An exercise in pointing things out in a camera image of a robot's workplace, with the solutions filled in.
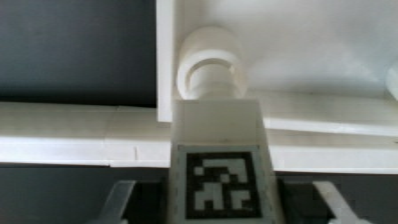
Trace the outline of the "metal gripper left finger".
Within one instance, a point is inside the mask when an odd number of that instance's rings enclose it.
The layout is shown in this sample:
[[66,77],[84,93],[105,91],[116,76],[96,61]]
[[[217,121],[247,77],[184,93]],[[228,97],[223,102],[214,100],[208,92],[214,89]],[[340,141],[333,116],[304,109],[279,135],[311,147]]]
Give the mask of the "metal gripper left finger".
[[88,224],[166,224],[166,190],[160,181],[118,181],[98,217]]

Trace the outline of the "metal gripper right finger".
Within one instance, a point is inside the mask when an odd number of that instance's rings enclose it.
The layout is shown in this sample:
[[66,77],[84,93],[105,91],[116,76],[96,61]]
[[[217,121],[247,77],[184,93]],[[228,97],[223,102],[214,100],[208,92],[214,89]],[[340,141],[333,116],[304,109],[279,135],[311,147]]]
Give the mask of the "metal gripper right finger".
[[372,224],[331,181],[279,181],[287,224]]

